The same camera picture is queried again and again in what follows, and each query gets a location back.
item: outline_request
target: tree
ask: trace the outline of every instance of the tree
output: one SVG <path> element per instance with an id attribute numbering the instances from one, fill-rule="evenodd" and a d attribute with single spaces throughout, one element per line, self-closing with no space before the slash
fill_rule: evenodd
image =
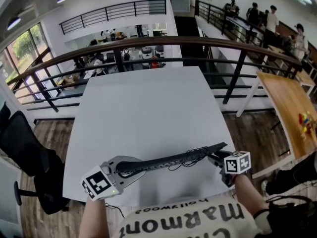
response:
<path id="1" fill-rule="evenodd" d="M 41 31 L 38 25 L 33 26 L 31 29 L 31 34 L 34 39 L 34 42 L 36 45 L 38 45 L 41 42 Z M 16 56 L 16 58 L 19 60 L 25 54 L 31 53 L 33 51 L 33 46 L 31 42 L 31 38 L 29 36 L 29 32 L 26 31 L 23 34 L 21 34 L 13 44 L 13 52 Z"/>
<path id="2" fill-rule="evenodd" d="M 29 32 L 26 31 L 23 34 L 21 34 L 16 40 L 15 43 L 13 44 L 13 52 L 20 60 L 26 53 L 28 53 L 27 50 L 30 51 L 30 48 L 32 46 L 31 39 L 29 36 Z"/>

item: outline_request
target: staircase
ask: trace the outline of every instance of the staircase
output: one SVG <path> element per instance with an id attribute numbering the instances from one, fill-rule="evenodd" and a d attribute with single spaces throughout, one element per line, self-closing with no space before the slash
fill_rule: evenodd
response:
<path id="1" fill-rule="evenodd" d="M 175 23 L 177 27 L 177 33 L 179 36 L 196 36 L 199 37 L 198 26 L 194 17 L 175 17 Z M 207 58 L 207 53 L 204 53 L 203 47 L 200 45 L 180 45 L 183 58 Z M 203 61 L 184 61 L 184 66 L 199 66 L 202 73 L 216 72 L 216 68 L 213 63 L 206 63 Z M 209 85 L 224 85 L 224 81 L 221 77 L 207 76 L 206 80 Z"/>
<path id="2" fill-rule="evenodd" d="M 175 17 L 177 33 L 179 36 L 197 36 L 199 31 L 195 18 L 193 17 Z M 203 48 L 199 45 L 180 45 L 183 58 L 203 58 Z M 206 72 L 204 62 L 184 61 L 184 66 L 199 66 L 202 72 Z"/>

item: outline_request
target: black and white marker cube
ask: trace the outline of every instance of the black and white marker cube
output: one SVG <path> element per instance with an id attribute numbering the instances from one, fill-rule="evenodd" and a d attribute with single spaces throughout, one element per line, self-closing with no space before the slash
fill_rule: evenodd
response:
<path id="1" fill-rule="evenodd" d="M 251 168 L 250 152 L 235 152 L 224 158 L 224 168 L 226 174 L 238 175 Z"/>
<path id="2" fill-rule="evenodd" d="M 95 166 L 86 173 L 81 179 L 81 184 L 93 201 L 113 197 L 123 192 L 121 186 L 112 184 L 100 166 Z"/>

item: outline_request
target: window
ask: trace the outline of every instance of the window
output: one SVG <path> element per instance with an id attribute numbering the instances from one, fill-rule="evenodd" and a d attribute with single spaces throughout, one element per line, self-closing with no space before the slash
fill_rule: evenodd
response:
<path id="1" fill-rule="evenodd" d="M 42 31 L 41 24 L 37 24 L 31 27 L 29 30 L 21 34 L 16 38 L 6 49 L 0 53 L 0 74 L 5 78 L 6 82 L 9 82 L 17 75 L 24 73 L 29 66 L 39 57 L 46 49 L 48 45 L 46 43 L 45 36 Z M 48 61 L 52 59 L 51 53 L 47 53 L 42 61 Z M 39 92 L 37 85 L 33 84 L 34 80 L 46 79 L 50 76 L 60 74 L 60 70 L 57 65 L 51 66 L 47 69 L 42 69 L 36 72 L 36 77 L 28 76 L 25 80 L 20 80 L 17 83 L 9 85 L 11 90 L 15 90 L 16 97 L 22 97 L 19 100 L 21 103 L 31 102 L 34 100 L 44 99 L 44 96 Z M 43 88 L 53 88 L 55 83 L 53 80 L 40 83 Z M 59 91 L 49 91 L 51 97 L 55 97 Z"/>
<path id="2" fill-rule="evenodd" d="M 51 60 L 51 59 L 52 59 L 52 56 L 51 56 L 50 53 L 48 53 L 47 55 L 45 55 L 43 57 L 42 60 L 43 60 L 43 62 L 46 62 L 46 61 Z M 50 73 L 51 76 L 55 76 L 55 75 L 61 74 L 61 72 L 60 72 L 60 70 L 59 70 L 57 65 L 50 66 L 47 69 L 48 69 L 48 72 Z"/>
<path id="3" fill-rule="evenodd" d="M 28 31 L 15 39 L 7 49 L 20 74 L 25 72 L 37 58 L 37 53 Z"/>
<path id="4" fill-rule="evenodd" d="M 39 25 L 33 26 L 32 28 L 30 28 L 30 32 L 31 32 L 31 35 L 33 37 L 36 48 L 37 48 L 38 52 L 41 54 L 47 48 L 47 45 L 46 45 L 45 40 L 43 38 L 40 26 Z"/>
<path id="5" fill-rule="evenodd" d="M 0 53 L 0 74 L 6 82 L 9 82 L 18 74 L 6 49 Z"/>

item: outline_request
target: colorful toy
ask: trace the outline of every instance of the colorful toy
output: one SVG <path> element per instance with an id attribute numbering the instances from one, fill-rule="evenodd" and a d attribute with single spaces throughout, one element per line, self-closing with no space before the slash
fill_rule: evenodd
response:
<path id="1" fill-rule="evenodd" d="M 307 133 L 309 136 L 312 135 L 312 118 L 310 113 L 307 111 L 307 113 L 299 114 L 299 124 L 303 127 L 303 134 L 302 136 L 305 138 L 305 133 Z"/>

